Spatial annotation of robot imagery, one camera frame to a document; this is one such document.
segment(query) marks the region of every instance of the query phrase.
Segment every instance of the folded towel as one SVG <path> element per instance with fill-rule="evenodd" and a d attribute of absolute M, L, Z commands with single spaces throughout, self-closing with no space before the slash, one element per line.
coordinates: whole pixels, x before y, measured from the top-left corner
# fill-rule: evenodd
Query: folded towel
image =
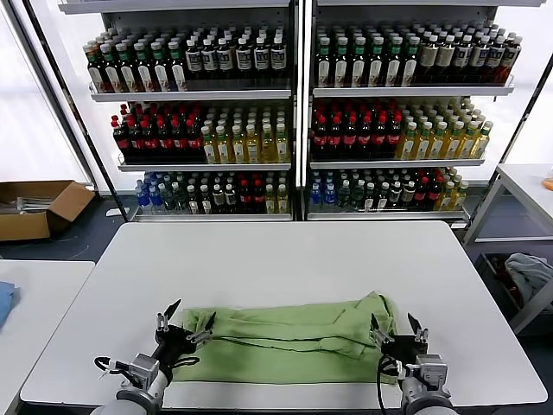
<path fill-rule="evenodd" d="M 175 381 L 298 384 L 375 382 L 380 351 L 369 336 L 371 315 L 395 333 L 390 302 L 372 292 L 359 301 L 270 309 L 190 309 L 183 327 L 203 329 L 217 311 L 213 339 L 200 362 L 174 371 Z M 383 382 L 395 379 L 383 376 Z"/>

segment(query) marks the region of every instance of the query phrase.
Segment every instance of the bottle label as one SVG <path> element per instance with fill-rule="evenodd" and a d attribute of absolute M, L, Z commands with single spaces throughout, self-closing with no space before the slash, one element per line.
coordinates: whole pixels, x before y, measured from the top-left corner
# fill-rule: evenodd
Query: bottle label
<path fill-rule="evenodd" d="M 357 88 L 361 86 L 361 80 L 363 79 L 364 68 L 365 68 L 365 63 L 363 61 L 355 61 L 353 63 L 352 88 Z"/>
<path fill-rule="evenodd" d="M 215 151 L 211 144 L 204 145 L 204 151 L 206 152 L 207 162 L 209 164 L 214 164 L 215 162 Z"/>
<path fill-rule="evenodd" d="M 127 89 L 130 93 L 137 93 L 137 81 L 135 80 L 135 75 L 132 72 L 132 69 L 129 67 L 121 67 L 121 73 L 123 74 L 124 83 L 127 84 Z"/>
<path fill-rule="evenodd" d="M 176 88 L 178 91 L 187 90 L 187 80 L 184 78 L 184 70 L 181 65 L 173 65 L 173 75 L 175 76 Z"/>
<path fill-rule="evenodd" d="M 217 70 L 217 59 L 215 59 L 214 50 L 202 50 L 201 57 L 204 62 L 204 69 L 206 69 L 207 71 Z"/>
<path fill-rule="evenodd" d="M 442 149 L 442 140 L 436 140 L 432 143 L 432 148 L 430 149 L 429 160 L 436 160 Z"/>
<path fill-rule="evenodd" d="M 140 78 L 142 79 L 144 91 L 146 91 L 147 93 L 154 92 L 154 83 L 149 76 L 149 69 L 145 66 L 140 66 L 138 67 L 138 73 L 140 74 Z"/>
<path fill-rule="evenodd" d="M 382 61 L 372 61 L 369 67 L 369 79 L 367 86 L 376 86 L 378 84 L 378 77 L 380 76 L 380 68 L 382 67 Z"/>
<path fill-rule="evenodd" d="M 474 140 L 467 140 L 463 144 L 463 148 L 461 149 L 461 152 L 459 153 L 459 158 L 466 159 L 470 156 L 470 150 L 473 148 Z"/>
<path fill-rule="evenodd" d="M 275 213 L 275 201 L 265 201 L 265 207 L 267 208 L 268 214 Z"/>
<path fill-rule="evenodd" d="M 221 71 L 231 71 L 233 69 L 231 50 L 218 50 L 217 61 L 219 62 L 219 69 Z"/>
<path fill-rule="evenodd" d="M 219 157 L 221 159 L 221 164 L 228 164 L 228 149 L 226 148 L 226 144 L 219 144 L 217 146 L 217 149 L 219 150 Z"/>
<path fill-rule="evenodd" d="M 273 49 L 270 51 L 270 65 L 275 70 L 286 68 L 286 52 L 284 49 Z"/>
<path fill-rule="evenodd" d="M 424 160 L 426 150 L 429 149 L 429 140 L 423 140 L 419 143 L 418 149 L 416 149 L 416 160 Z"/>
<path fill-rule="evenodd" d="M 334 88 L 342 88 L 344 86 L 346 67 L 347 63 L 345 61 L 336 62 L 336 70 L 334 72 Z"/>
<path fill-rule="evenodd" d="M 202 59 L 200 52 L 186 52 L 188 70 L 190 72 L 199 72 L 202 69 Z"/>
<path fill-rule="evenodd" d="M 330 63 L 328 61 L 319 62 L 319 88 L 327 87 L 329 68 Z"/>
<path fill-rule="evenodd" d="M 269 49 L 255 49 L 255 61 L 257 70 L 269 69 Z"/>
<path fill-rule="evenodd" d="M 454 155 L 455 155 L 455 152 L 457 151 L 457 147 L 459 147 L 459 140 L 451 140 L 449 142 L 449 147 L 448 147 L 448 151 L 446 151 L 446 159 L 448 160 L 451 160 Z"/>
<path fill-rule="evenodd" d="M 399 61 L 390 61 L 388 63 L 388 72 L 386 73 L 386 86 L 394 86 L 396 84 L 397 70 L 399 69 Z"/>
<path fill-rule="evenodd" d="M 406 141 L 404 143 L 404 147 L 401 150 L 401 159 L 409 160 L 409 155 L 411 154 L 411 150 L 413 150 L 413 142 L 411 140 Z"/>
<path fill-rule="evenodd" d="M 473 54 L 470 57 L 469 65 L 471 67 L 483 67 L 489 51 L 490 48 L 481 48 L 480 46 L 475 46 Z"/>
<path fill-rule="evenodd" d="M 257 157 L 257 146 L 255 144 L 248 145 L 248 157 L 250 158 L 250 163 L 259 163 L 259 158 Z"/>
<path fill-rule="evenodd" d="M 111 86 L 113 86 L 113 91 L 121 93 L 123 91 L 123 86 L 121 85 L 121 80 L 119 79 L 118 71 L 115 67 L 106 67 L 105 72 L 107 73 L 107 77 L 110 79 Z"/>
<path fill-rule="evenodd" d="M 244 146 L 242 144 L 234 144 L 234 156 L 236 157 L 236 163 L 244 163 Z"/>
<path fill-rule="evenodd" d="M 288 158 L 288 145 L 286 143 L 276 143 L 276 155 L 279 163 L 286 163 Z"/>
<path fill-rule="evenodd" d="M 413 74 L 415 73 L 416 61 L 411 59 L 405 62 L 404 76 L 401 79 L 401 86 L 410 86 L 413 82 Z"/>
<path fill-rule="evenodd" d="M 437 67 L 448 67 L 449 65 L 451 65 L 454 51 L 455 48 L 440 46 L 440 49 L 438 50 L 438 55 L 435 58 L 435 65 Z"/>
<path fill-rule="evenodd" d="M 238 69 L 241 71 L 249 71 L 251 69 L 251 51 L 248 50 L 236 50 L 236 61 Z"/>
<path fill-rule="evenodd" d="M 100 75 L 100 71 L 96 67 L 90 67 L 88 68 L 88 73 L 90 74 L 92 83 L 96 87 L 96 91 L 99 93 L 105 93 L 105 85 L 102 80 L 102 75 Z"/>
<path fill-rule="evenodd" d="M 159 81 L 159 87 L 162 91 L 169 91 L 169 79 L 167 76 L 167 71 L 162 65 L 156 65 L 155 67 L 157 80 Z"/>
<path fill-rule="evenodd" d="M 204 207 L 205 214 L 211 214 L 211 202 L 210 201 L 201 201 L 202 206 Z"/>

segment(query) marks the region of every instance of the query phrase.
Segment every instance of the white label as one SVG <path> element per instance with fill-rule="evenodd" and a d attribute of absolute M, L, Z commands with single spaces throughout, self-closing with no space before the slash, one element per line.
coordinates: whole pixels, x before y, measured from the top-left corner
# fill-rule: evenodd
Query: white label
<path fill-rule="evenodd" d="M 381 67 L 382 67 L 381 61 L 371 62 L 371 67 L 369 68 L 369 80 L 367 81 L 367 86 L 376 86 L 378 84 L 378 77 L 380 75 Z"/>
<path fill-rule="evenodd" d="M 328 69 L 330 63 L 327 61 L 319 62 L 319 88 L 326 88 L 328 83 Z"/>
<path fill-rule="evenodd" d="M 265 201 L 265 207 L 267 208 L 268 214 L 275 213 L 275 201 Z"/>
<path fill-rule="evenodd" d="M 409 140 L 404 143 L 404 147 L 401 150 L 401 159 L 402 160 L 409 160 L 409 155 L 411 154 L 411 150 L 413 150 L 413 141 Z"/>
<path fill-rule="evenodd" d="M 187 80 L 184 79 L 184 71 L 181 65 L 173 65 L 173 75 L 175 76 L 175 82 L 177 90 L 187 90 Z"/>
<path fill-rule="evenodd" d="M 211 214 L 211 202 L 210 201 L 201 201 L 202 206 L 204 207 L 205 214 Z"/>
<path fill-rule="evenodd" d="M 169 91 L 169 79 L 167 77 L 167 72 L 165 71 L 165 67 L 162 67 L 161 65 L 156 65 L 155 70 L 156 70 L 157 80 L 159 81 L 159 87 L 164 92 Z"/>
<path fill-rule="evenodd" d="M 347 63 L 345 61 L 336 62 L 336 70 L 334 72 L 334 88 L 342 88 L 344 86 L 344 78 L 346 78 L 346 67 Z"/>
<path fill-rule="evenodd" d="M 135 75 L 132 73 L 132 69 L 129 67 L 121 67 L 121 73 L 124 77 L 124 83 L 127 84 L 127 89 L 130 93 L 137 93 L 137 81 Z"/>
<path fill-rule="evenodd" d="M 88 69 L 88 73 L 90 74 L 92 82 L 96 87 L 96 91 L 98 91 L 99 93 L 104 93 L 104 81 L 102 81 L 102 75 L 100 75 L 100 71 L 95 67 L 90 67 Z"/>
<path fill-rule="evenodd" d="M 286 143 L 276 143 L 276 153 L 278 155 L 278 162 L 285 163 L 288 155 L 288 145 Z"/>
<path fill-rule="evenodd" d="M 257 157 L 257 146 L 255 144 L 248 145 L 248 157 L 250 158 L 250 163 L 259 163 L 259 159 Z"/>
<path fill-rule="evenodd" d="M 394 86 L 396 84 L 397 70 L 399 69 L 399 61 L 390 61 L 388 63 L 388 72 L 386 73 L 386 86 Z"/>
<path fill-rule="evenodd" d="M 149 70 L 147 67 L 140 66 L 138 67 L 138 73 L 140 74 L 140 78 L 142 79 L 142 83 L 144 85 L 144 91 L 147 93 L 154 92 L 154 84 L 152 83 L 152 79 L 149 76 Z"/>
<path fill-rule="evenodd" d="M 429 140 L 423 140 L 419 143 L 418 149 L 416 149 L 416 160 L 424 160 L 426 150 L 429 149 Z"/>
<path fill-rule="evenodd" d="M 356 61 L 353 63 L 352 88 L 357 88 L 358 86 L 361 86 L 364 68 L 365 63 L 363 61 Z"/>
<path fill-rule="evenodd" d="M 459 158 L 466 159 L 470 156 L 470 150 L 473 148 L 474 140 L 467 140 L 463 144 L 461 153 L 459 153 Z"/>
<path fill-rule="evenodd" d="M 446 152 L 445 157 L 447 160 L 451 160 L 454 157 L 457 147 L 459 147 L 459 140 L 451 140 L 449 142 L 448 151 Z"/>
<path fill-rule="evenodd" d="M 209 164 L 215 164 L 215 151 L 211 144 L 204 145 L 204 151 L 206 152 L 207 162 Z"/>
<path fill-rule="evenodd" d="M 106 67 L 105 72 L 110 79 L 111 86 L 113 86 L 113 91 L 121 93 L 123 91 L 123 86 L 121 85 L 121 80 L 119 79 L 118 71 L 115 70 L 115 67 Z"/>
<path fill-rule="evenodd" d="M 442 140 L 436 140 L 432 143 L 432 148 L 430 149 L 429 160 L 436 160 L 442 149 Z"/>
<path fill-rule="evenodd" d="M 236 163 L 242 164 L 244 162 L 244 146 L 242 144 L 234 144 L 233 147 Z"/>
<path fill-rule="evenodd" d="M 219 149 L 221 164 L 228 164 L 228 149 L 226 148 L 226 144 L 219 144 L 217 148 Z"/>
<path fill-rule="evenodd" d="M 401 79 L 401 86 L 410 86 L 413 82 L 413 74 L 415 73 L 416 61 L 410 60 L 405 62 L 404 76 Z"/>

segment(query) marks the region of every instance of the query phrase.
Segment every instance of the red label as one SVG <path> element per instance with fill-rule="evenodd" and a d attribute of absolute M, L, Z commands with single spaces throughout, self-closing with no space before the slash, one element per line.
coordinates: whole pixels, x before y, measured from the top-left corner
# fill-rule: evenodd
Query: red label
<path fill-rule="evenodd" d="M 384 142 L 384 138 L 385 138 L 385 136 L 373 135 L 372 136 L 372 143 L 376 144 L 376 145 L 381 145 Z"/>
<path fill-rule="evenodd" d="M 367 145 L 371 141 L 371 136 L 358 136 L 357 141 L 361 145 Z"/>
<path fill-rule="evenodd" d="M 397 144 L 399 142 L 399 136 L 387 136 L 386 141 L 390 144 Z"/>
<path fill-rule="evenodd" d="M 355 144 L 355 136 L 344 136 L 344 144 L 345 145 L 354 145 Z"/>

